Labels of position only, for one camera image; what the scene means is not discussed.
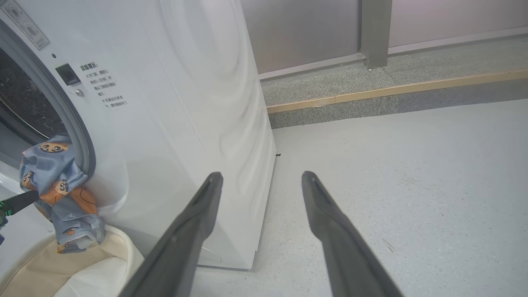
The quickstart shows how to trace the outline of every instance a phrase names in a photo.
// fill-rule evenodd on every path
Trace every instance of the laundry basket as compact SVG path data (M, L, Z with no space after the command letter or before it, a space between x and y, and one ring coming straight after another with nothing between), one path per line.
M58 254L55 234L30 248L0 280L0 297L115 297L143 262L130 238L105 226L98 247Z

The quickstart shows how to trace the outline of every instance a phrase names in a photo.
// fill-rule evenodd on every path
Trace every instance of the garment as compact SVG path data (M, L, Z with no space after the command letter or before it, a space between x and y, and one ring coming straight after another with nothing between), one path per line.
M77 253L105 238L93 195L82 186L88 178L75 164L68 136L58 135L22 153L22 189L39 192L34 204L53 223L58 253Z

